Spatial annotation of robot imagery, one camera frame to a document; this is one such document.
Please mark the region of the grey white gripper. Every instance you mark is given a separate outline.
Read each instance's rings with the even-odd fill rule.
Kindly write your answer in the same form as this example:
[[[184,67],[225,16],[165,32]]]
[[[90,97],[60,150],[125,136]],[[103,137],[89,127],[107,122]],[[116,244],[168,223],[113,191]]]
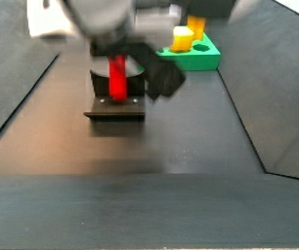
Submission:
[[[66,15],[97,55],[136,43],[168,47],[183,19],[183,0],[64,0]]]

